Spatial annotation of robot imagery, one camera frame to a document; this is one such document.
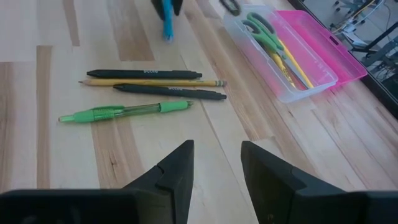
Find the pen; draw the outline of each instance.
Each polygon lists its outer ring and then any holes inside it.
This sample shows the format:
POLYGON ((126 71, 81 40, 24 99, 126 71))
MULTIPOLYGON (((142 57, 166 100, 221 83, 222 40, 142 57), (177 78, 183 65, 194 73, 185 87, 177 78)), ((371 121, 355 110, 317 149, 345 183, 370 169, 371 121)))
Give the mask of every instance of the pen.
POLYGON ((207 100, 225 100, 226 95, 208 90, 186 90, 175 87, 162 87, 162 86, 147 86, 147 85, 133 85, 133 84, 118 84, 113 88, 125 91, 128 93, 146 93, 153 95, 165 96, 182 96, 207 100))
POLYGON ((93 121, 118 118, 122 116, 142 115, 149 113, 166 113, 176 110, 185 110, 190 108, 192 104, 192 101, 173 101, 142 106, 101 106, 92 108, 90 110, 76 112, 72 115, 61 116, 58 120, 63 123, 88 123, 93 121))
POLYGON ((219 80, 143 80, 143 79, 88 79, 80 83, 90 86, 113 86, 117 84, 136 84, 151 86, 225 86, 219 80))
POLYGON ((87 75, 96 78, 143 78, 143 79, 196 79, 201 73, 193 71, 159 70, 93 70, 87 75))

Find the pencil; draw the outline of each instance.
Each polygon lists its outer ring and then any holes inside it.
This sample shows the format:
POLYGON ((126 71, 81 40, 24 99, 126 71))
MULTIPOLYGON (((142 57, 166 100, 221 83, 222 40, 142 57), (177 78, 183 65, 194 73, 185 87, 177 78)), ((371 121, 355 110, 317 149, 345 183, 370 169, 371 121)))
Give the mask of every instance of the pencil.
POLYGON ((144 79, 88 79, 80 83, 89 86, 113 86, 117 84, 136 84, 150 86, 225 86, 220 80, 144 80, 144 79))
POLYGON ((296 69, 298 70, 298 72, 301 74, 301 76, 304 78, 305 83, 307 84, 307 88, 313 88, 313 85, 311 83, 311 81, 308 79, 308 77, 305 75, 304 71, 301 69, 300 65, 297 63, 296 59, 293 57, 292 53, 289 51, 289 49, 286 47, 286 45, 279 40, 280 44, 282 44, 282 46, 285 49, 285 54, 287 54, 288 58, 293 62, 294 66, 296 67, 296 69))

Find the wooden desk surface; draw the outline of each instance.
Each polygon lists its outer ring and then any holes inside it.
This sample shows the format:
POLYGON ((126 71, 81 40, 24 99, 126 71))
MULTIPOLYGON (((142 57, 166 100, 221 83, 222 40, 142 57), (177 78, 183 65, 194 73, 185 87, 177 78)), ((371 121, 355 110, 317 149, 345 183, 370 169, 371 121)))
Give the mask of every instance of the wooden desk surface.
MULTIPOLYGON (((284 0, 264 1, 291 9, 284 0)), ((195 140, 190 223, 256 223, 244 183, 250 140, 345 190, 398 187, 398 122, 361 83, 285 105, 226 30, 218 0, 185 0, 175 41, 149 0, 0 2, 0 192, 122 187, 195 140), (60 115, 174 98, 82 86, 99 68, 196 70, 227 80, 225 102, 90 124, 60 115)))

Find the scissors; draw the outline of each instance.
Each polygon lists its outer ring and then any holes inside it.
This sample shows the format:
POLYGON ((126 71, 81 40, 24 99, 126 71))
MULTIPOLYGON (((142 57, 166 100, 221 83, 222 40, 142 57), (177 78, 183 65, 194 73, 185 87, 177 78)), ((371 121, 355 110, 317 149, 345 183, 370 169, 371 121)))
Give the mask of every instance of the scissors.
POLYGON ((283 42, 280 41, 280 39, 278 38, 274 27, 266 19, 264 19, 258 13, 250 12, 247 15, 247 19, 243 20, 242 23, 246 27, 251 28, 249 32, 251 33, 253 38, 271 56, 273 61, 284 74, 287 81, 293 87, 298 89, 292 79, 292 76, 294 76, 296 82, 300 83, 300 86, 302 86, 302 88, 313 88, 312 83, 304 74, 303 70, 300 68, 293 55, 283 44, 283 42))

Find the blue object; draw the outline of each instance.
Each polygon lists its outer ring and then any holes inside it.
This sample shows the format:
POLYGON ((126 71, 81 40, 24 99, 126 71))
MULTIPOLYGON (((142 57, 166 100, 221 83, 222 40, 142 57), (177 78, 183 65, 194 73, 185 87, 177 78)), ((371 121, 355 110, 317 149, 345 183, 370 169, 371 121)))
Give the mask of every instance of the blue object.
POLYGON ((163 39, 171 43, 174 38, 173 34, 173 21, 172 21, 172 1, 163 0, 165 20, 163 23, 163 39))

